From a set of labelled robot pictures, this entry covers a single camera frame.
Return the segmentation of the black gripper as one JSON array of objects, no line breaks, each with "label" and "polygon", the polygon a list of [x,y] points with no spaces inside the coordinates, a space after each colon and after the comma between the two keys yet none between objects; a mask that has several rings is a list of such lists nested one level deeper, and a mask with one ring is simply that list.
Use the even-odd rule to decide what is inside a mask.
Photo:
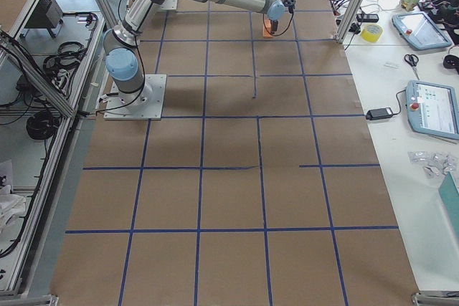
[{"label": "black gripper", "polygon": [[266,19],[270,21],[270,35],[275,36],[276,31],[278,30],[278,21],[280,20],[280,18],[271,18],[270,16],[266,15]]}]

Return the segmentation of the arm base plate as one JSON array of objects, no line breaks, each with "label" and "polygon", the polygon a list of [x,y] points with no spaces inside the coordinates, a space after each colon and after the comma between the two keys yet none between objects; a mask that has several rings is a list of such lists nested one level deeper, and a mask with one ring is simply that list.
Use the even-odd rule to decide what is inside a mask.
[{"label": "arm base plate", "polygon": [[159,12],[167,11],[176,11],[178,6],[178,0],[165,0],[162,5],[160,5]]},{"label": "arm base plate", "polygon": [[138,92],[120,92],[113,82],[110,91],[116,95],[108,98],[108,110],[103,117],[106,120],[160,120],[164,108],[166,80],[166,75],[147,74],[139,96]]}]

